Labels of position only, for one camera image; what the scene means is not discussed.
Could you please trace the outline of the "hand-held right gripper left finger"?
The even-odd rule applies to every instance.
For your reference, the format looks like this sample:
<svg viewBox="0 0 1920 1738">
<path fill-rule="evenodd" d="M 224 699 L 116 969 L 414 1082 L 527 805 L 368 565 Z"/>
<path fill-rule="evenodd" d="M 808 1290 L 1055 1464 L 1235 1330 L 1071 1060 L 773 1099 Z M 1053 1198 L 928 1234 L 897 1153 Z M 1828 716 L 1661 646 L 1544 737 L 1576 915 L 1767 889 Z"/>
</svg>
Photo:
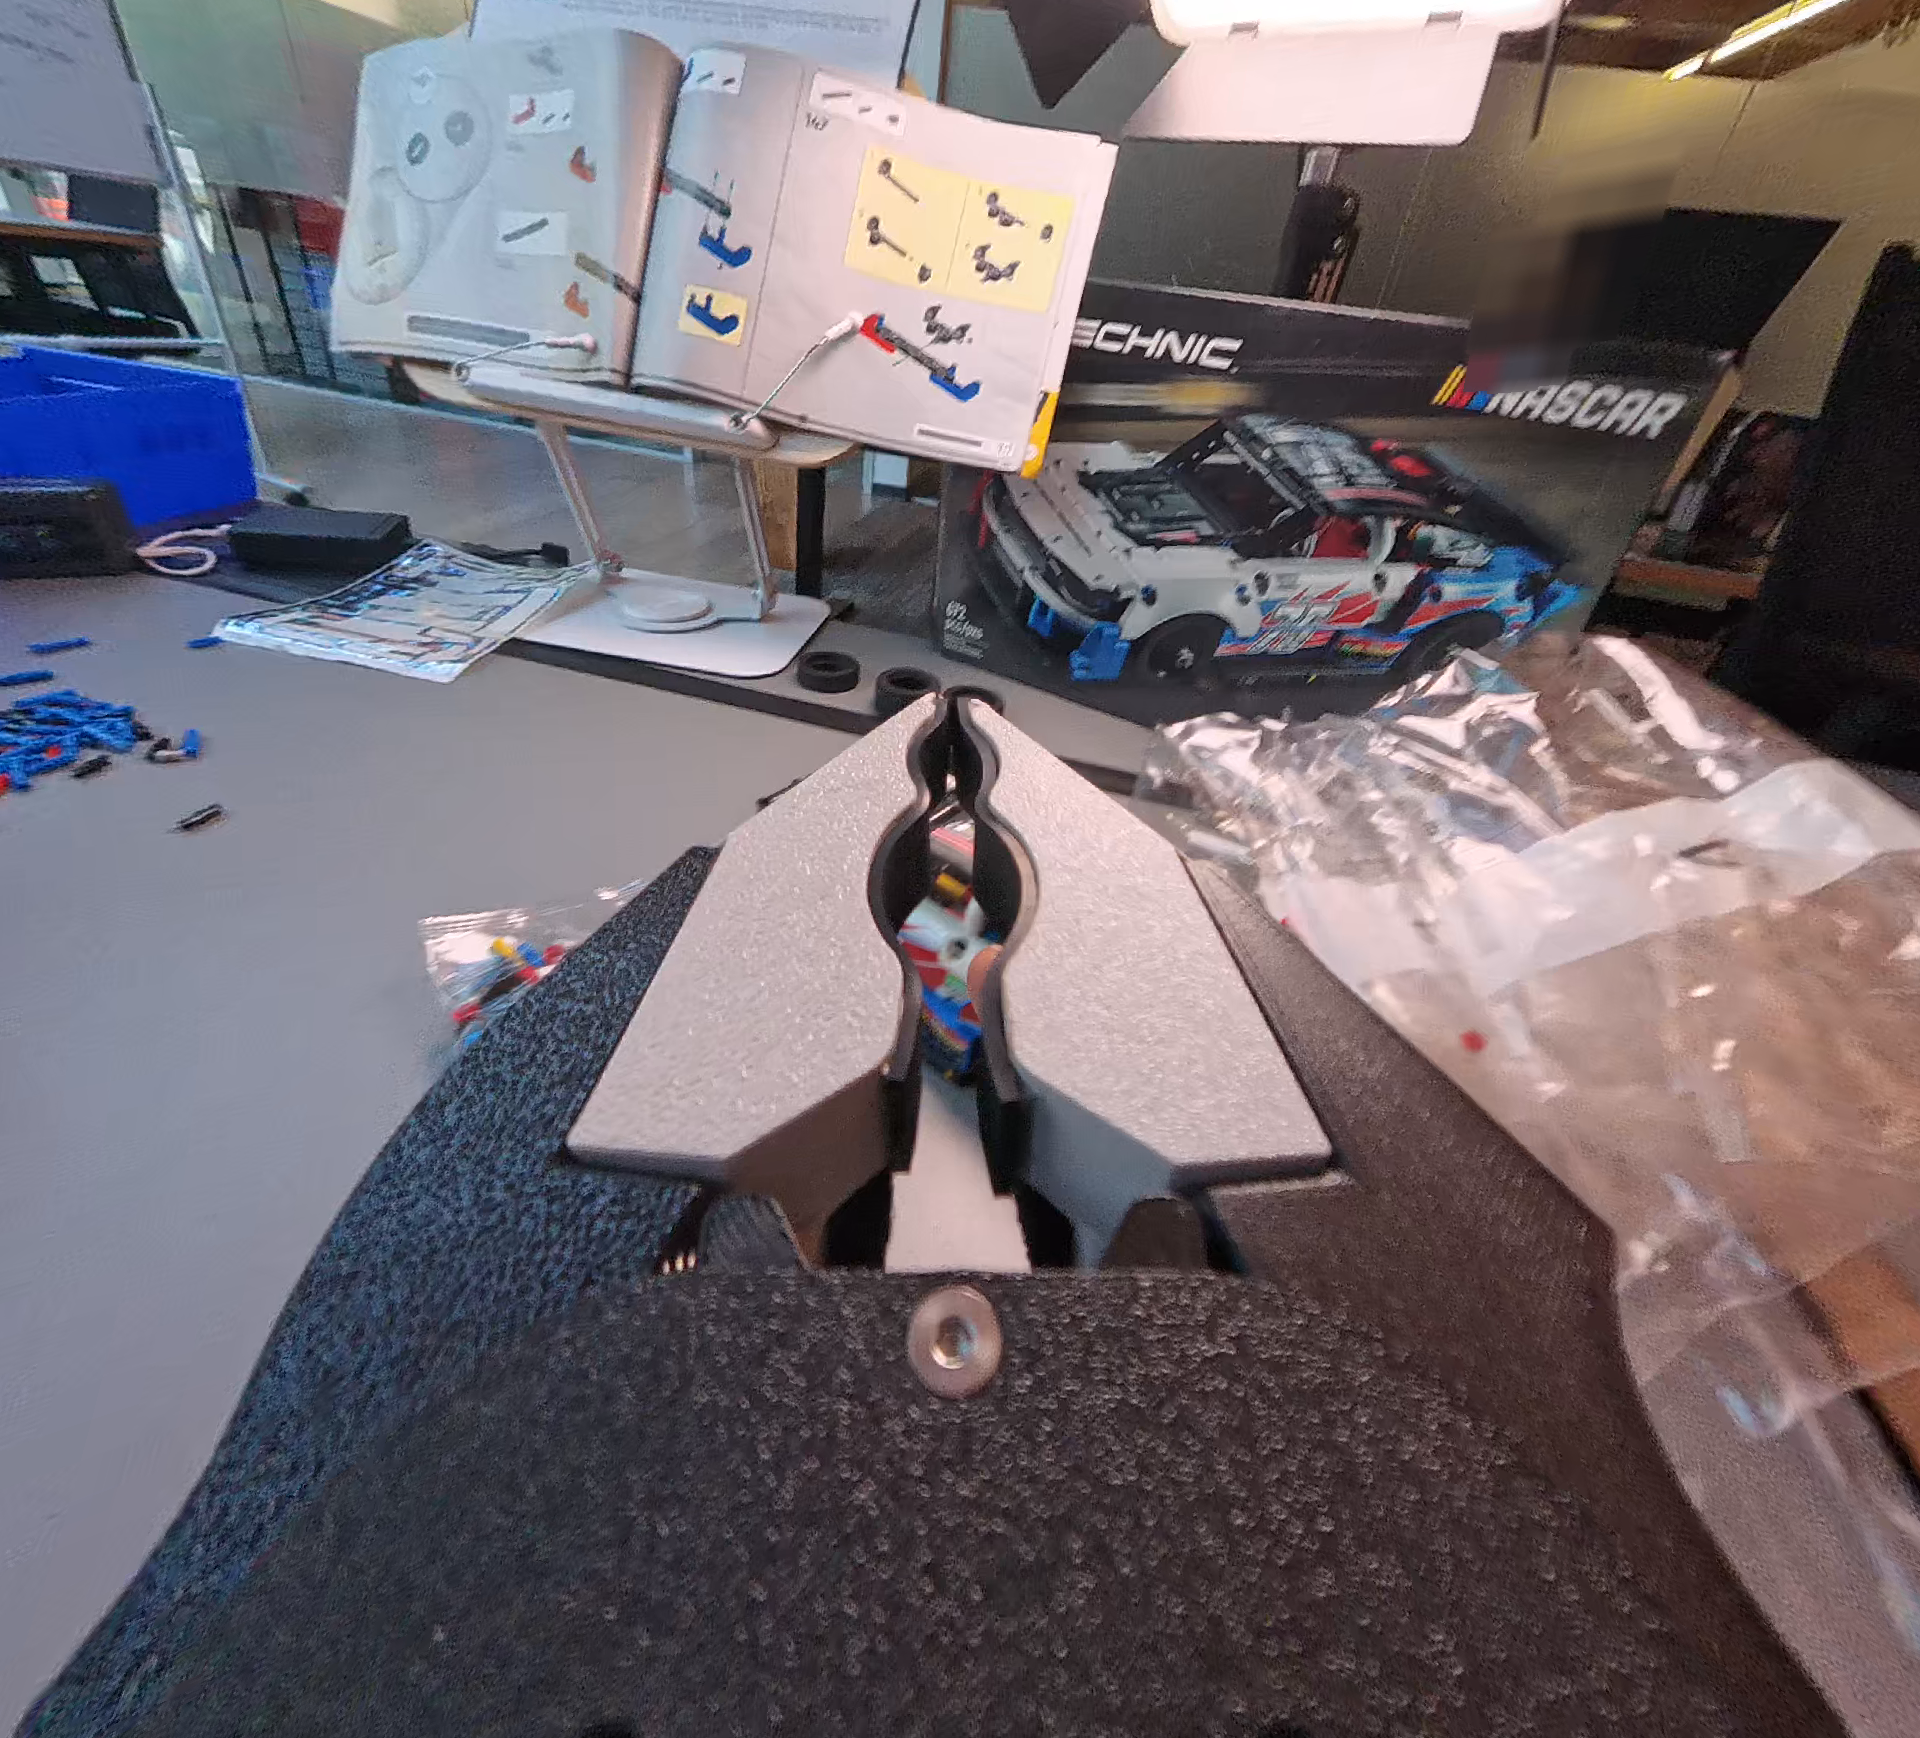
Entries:
<svg viewBox="0 0 1920 1738">
<path fill-rule="evenodd" d="M 881 1270 L 923 1096 L 902 927 L 952 778 L 925 696 L 737 828 L 567 1136 L 572 1161 L 782 1208 L 824 1266 Z"/>
</svg>

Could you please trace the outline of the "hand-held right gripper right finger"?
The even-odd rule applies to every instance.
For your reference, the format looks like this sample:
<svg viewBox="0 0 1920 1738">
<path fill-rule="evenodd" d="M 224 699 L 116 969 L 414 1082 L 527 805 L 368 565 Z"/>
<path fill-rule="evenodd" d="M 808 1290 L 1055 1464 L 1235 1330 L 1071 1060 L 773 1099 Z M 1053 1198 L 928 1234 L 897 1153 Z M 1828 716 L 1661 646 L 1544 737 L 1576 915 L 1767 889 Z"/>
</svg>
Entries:
<svg viewBox="0 0 1920 1738">
<path fill-rule="evenodd" d="M 989 967 L 996 1153 L 1096 1268 L 1158 1198 L 1308 1181 L 1333 1147 L 1179 850 L 1008 717 L 956 702 L 978 878 L 1013 914 Z"/>
</svg>

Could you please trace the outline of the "white blue red lego car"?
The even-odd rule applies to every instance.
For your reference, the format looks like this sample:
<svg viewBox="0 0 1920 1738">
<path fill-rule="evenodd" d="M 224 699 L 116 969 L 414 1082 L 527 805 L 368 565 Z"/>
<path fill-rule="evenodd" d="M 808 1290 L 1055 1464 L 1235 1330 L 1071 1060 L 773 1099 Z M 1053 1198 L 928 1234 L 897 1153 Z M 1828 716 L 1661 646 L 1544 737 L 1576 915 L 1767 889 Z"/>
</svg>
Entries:
<svg viewBox="0 0 1920 1738">
<path fill-rule="evenodd" d="M 973 1004 L 973 962 L 1004 944 L 1004 919 L 973 884 L 971 841 L 938 841 L 925 897 L 902 926 L 904 947 L 921 981 L 921 1022 L 932 1068 L 956 1082 L 973 1080 L 982 1061 L 982 1020 Z"/>
</svg>

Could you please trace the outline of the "small clear bag lego pieces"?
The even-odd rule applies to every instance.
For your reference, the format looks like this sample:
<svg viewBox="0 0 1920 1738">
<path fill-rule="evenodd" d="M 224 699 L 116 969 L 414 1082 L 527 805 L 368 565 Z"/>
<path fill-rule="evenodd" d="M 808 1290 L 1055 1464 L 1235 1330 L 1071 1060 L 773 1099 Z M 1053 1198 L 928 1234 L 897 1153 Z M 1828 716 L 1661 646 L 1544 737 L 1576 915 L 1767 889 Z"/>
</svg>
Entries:
<svg viewBox="0 0 1920 1738">
<path fill-rule="evenodd" d="M 632 881 L 598 887 L 579 902 L 423 917 L 417 935 L 443 1018 L 440 1060 L 450 1061 L 476 1044 L 638 889 Z"/>
</svg>

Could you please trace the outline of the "pile of blue lego pins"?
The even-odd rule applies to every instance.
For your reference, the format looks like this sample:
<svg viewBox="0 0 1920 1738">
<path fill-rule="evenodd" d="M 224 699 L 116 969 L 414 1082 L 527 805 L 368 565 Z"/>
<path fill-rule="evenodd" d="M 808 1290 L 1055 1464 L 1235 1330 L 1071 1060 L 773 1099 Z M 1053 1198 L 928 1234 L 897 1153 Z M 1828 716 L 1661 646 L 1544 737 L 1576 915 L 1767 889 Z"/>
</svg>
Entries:
<svg viewBox="0 0 1920 1738">
<path fill-rule="evenodd" d="M 209 740 L 189 728 L 163 734 L 130 703 L 59 683 L 62 663 L 93 646 L 87 636 L 34 643 L 26 663 L 2 672 L 2 798 L 59 783 L 94 783 L 122 765 L 179 769 L 205 764 Z"/>
</svg>

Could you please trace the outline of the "black lego set box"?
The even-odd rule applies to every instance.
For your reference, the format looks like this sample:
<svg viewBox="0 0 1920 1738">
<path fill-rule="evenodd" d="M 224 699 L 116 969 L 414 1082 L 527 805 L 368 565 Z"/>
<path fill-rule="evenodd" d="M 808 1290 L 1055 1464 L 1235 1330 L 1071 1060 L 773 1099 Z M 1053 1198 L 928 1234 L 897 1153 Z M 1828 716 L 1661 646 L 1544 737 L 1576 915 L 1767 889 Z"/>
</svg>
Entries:
<svg viewBox="0 0 1920 1738">
<path fill-rule="evenodd" d="M 1141 728 L 1366 712 L 1584 629 L 1735 354 L 1090 282 L 1038 473 L 952 471 L 934 640 Z"/>
</svg>

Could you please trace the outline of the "open lego instruction booklet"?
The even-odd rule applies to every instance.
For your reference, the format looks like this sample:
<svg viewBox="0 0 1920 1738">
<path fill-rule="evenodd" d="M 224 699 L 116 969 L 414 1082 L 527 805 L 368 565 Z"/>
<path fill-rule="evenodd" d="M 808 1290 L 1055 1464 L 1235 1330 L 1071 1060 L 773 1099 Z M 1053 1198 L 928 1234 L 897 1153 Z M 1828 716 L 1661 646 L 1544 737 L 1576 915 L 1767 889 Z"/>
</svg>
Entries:
<svg viewBox="0 0 1920 1738">
<path fill-rule="evenodd" d="M 460 30 L 363 64 L 332 340 L 1017 473 L 1116 163 L 765 46 Z"/>
</svg>

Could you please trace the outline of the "crumpled clear plastic bag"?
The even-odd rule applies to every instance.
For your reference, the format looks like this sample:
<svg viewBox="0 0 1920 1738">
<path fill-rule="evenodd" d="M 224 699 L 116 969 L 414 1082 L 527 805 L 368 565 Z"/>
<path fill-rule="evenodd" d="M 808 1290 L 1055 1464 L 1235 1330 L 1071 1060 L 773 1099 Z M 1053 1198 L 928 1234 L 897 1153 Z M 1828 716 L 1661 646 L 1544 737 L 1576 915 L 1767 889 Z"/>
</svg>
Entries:
<svg viewBox="0 0 1920 1738">
<path fill-rule="evenodd" d="M 1615 1236 L 1645 1384 L 1916 1469 L 1914 805 L 1827 759 L 1500 838 L 1378 802 L 1257 880 Z"/>
<path fill-rule="evenodd" d="M 1191 856 L 1270 880 L 1451 884 L 1602 820 L 1770 787 L 1859 810 L 1819 754 L 1659 646 L 1551 633 L 1460 652 L 1359 712 L 1216 712 L 1159 729 L 1137 800 Z"/>
</svg>

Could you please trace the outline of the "shiny sticker sheet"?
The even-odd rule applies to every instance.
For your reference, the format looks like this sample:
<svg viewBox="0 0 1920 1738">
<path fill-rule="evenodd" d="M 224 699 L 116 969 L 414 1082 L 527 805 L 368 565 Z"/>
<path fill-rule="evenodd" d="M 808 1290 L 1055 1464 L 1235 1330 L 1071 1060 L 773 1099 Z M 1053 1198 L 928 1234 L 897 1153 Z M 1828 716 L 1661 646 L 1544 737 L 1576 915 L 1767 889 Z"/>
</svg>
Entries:
<svg viewBox="0 0 1920 1738">
<path fill-rule="evenodd" d="M 349 586 L 221 621 L 229 646 L 449 685 L 546 619 L 603 591 L 595 565 L 527 566 L 419 543 Z"/>
</svg>

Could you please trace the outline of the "black power adapter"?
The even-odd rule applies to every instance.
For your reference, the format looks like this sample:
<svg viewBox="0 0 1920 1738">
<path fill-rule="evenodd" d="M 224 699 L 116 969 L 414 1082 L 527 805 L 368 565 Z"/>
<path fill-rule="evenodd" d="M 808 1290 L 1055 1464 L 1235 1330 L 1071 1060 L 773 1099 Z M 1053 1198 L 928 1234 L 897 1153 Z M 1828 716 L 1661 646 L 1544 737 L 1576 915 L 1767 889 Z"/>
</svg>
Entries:
<svg viewBox="0 0 1920 1738">
<path fill-rule="evenodd" d="M 261 502 L 229 524 L 224 543 L 253 570 L 351 581 L 391 565 L 417 537 L 398 513 Z"/>
</svg>

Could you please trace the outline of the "silver book stand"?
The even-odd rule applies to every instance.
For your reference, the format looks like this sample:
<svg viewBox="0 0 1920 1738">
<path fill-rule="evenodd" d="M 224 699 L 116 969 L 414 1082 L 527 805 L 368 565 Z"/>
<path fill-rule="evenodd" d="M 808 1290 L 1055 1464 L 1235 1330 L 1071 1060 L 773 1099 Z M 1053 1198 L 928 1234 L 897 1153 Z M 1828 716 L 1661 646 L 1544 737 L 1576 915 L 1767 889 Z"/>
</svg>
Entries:
<svg viewBox="0 0 1920 1738">
<path fill-rule="evenodd" d="M 454 381 L 471 402 L 532 422 L 592 560 L 595 591 L 565 594 L 550 619 L 523 633 L 524 643 L 735 682 L 762 682 L 796 670 L 829 621 L 829 602 L 780 591 L 760 467 L 770 464 L 793 473 L 799 482 L 818 485 L 828 467 L 847 453 L 845 444 L 780 426 L 764 415 L 585 384 L 501 358 L 457 365 Z M 731 473 L 741 513 L 747 581 L 701 581 L 629 563 L 588 499 L 572 433 L 627 434 L 719 459 Z"/>
</svg>

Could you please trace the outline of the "black box-shaped device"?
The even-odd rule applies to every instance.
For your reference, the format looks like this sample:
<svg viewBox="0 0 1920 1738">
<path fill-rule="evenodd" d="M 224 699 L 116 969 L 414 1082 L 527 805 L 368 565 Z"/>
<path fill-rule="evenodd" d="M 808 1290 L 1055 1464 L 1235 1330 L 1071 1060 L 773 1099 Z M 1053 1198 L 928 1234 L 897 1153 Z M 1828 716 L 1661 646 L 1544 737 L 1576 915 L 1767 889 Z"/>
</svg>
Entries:
<svg viewBox="0 0 1920 1738">
<path fill-rule="evenodd" d="M 110 481 L 2 481 L 4 582 L 118 576 L 137 568 L 133 524 Z"/>
</svg>

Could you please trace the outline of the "plain blue plastic bin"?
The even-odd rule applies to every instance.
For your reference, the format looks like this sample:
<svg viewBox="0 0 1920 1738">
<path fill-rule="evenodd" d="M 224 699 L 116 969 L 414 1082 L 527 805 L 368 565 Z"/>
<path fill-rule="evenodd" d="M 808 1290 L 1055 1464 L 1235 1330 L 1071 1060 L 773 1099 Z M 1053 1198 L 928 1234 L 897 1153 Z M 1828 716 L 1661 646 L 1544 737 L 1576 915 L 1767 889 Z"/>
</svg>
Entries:
<svg viewBox="0 0 1920 1738">
<path fill-rule="evenodd" d="M 2 357 L 2 478 L 109 482 L 139 528 L 258 499 L 230 376 L 37 347 Z"/>
</svg>

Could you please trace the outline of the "dark chair back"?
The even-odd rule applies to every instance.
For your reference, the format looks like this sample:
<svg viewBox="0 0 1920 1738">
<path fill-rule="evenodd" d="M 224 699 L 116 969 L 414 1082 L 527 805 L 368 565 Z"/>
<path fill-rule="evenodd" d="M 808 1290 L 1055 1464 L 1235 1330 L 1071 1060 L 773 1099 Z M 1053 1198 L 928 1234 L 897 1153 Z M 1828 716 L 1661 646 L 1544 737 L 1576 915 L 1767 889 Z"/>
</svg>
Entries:
<svg viewBox="0 0 1920 1738">
<path fill-rule="evenodd" d="M 1918 255 L 1882 250 L 1718 687 L 1847 764 L 1918 772 Z"/>
</svg>

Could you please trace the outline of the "whiteboard with handwriting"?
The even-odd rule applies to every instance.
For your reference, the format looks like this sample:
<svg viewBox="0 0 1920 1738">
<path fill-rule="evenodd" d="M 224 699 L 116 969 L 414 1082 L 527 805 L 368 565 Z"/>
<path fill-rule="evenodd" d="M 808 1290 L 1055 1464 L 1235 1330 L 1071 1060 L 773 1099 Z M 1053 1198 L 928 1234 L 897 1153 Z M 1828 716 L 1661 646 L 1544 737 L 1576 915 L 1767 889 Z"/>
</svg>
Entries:
<svg viewBox="0 0 1920 1738">
<path fill-rule="evenodd" d="M 2 160 L 168 183 L 113 0 L 2 0 Z"/>
</svg>

